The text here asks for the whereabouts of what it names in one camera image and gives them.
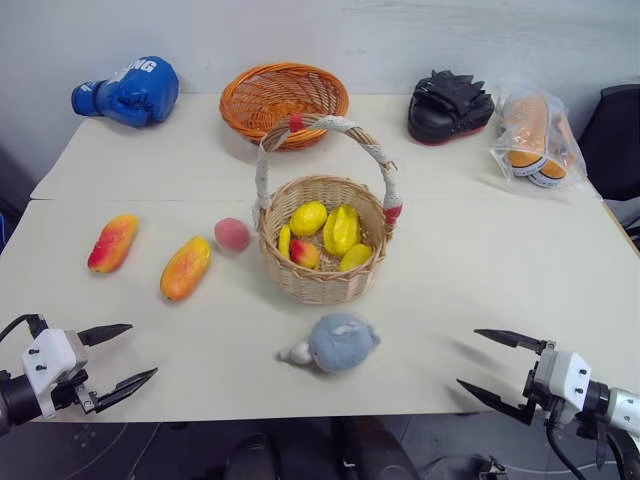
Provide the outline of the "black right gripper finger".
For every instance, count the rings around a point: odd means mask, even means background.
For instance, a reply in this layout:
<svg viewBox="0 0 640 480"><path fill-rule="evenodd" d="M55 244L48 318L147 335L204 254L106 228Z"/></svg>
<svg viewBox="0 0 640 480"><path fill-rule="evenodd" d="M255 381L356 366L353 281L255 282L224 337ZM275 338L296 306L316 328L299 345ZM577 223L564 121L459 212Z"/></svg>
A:
<svg viewBox="0 0 640 480"><path fill-rule="evenodd" d="M522 347L535 353L541 353L547 346L545 340L538 340L509 330L475 329L474 332L508 347Z"/></svg>
<svg viewBox="0 0 640 480"><path fill-rule="evenodd" d="M501 397L493 392L470 384L464 380L457 379L457 383L465 390L471 393L476 399L478 399L484 405L496 410L499 413L505 414L525 425L530 425L533 420L533 400L528 399L525 404L513 406L505 403Z"/></svg>

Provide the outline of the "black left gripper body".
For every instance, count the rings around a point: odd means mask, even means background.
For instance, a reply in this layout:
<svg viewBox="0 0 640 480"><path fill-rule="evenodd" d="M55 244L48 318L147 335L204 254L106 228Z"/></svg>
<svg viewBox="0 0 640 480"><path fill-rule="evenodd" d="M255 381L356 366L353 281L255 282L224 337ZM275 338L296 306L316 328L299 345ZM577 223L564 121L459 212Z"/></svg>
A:
<svg viewBox="0 0 640 480"><path fill-rule="evenodd" d="M62 373L56 379L56 386L51 392L55 410L79 405L85 413L98 412L97 394L90 392L84 386L84 382L88 379L85 370L88 362L87 347L94 346L99 342L97 334L97 330L65 331L65 339L70 345L73 361L70 366L63 368Z"/></svg>

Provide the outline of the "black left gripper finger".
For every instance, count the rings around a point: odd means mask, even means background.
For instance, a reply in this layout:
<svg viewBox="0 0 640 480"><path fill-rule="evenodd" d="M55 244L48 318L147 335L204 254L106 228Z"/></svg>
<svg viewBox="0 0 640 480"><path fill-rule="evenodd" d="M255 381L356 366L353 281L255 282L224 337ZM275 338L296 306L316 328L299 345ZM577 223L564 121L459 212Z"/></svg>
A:
<svg viewBox="0 0 640 480"><path fill-rule="evenodd" d="M132 329L131 324L112 324L89 328L77 333L84 346L92 347L107 342Z"/></svg>
<svg viewBox="0 0 640 480"><path fill-rule="evenodd" d="M149 381L158 369L153 368L144 372L135 374L116 384L114 389L105 395L96 396L93 399L95 413L100 413L117 403L127 399L139 390L147 381Z"/></svg>

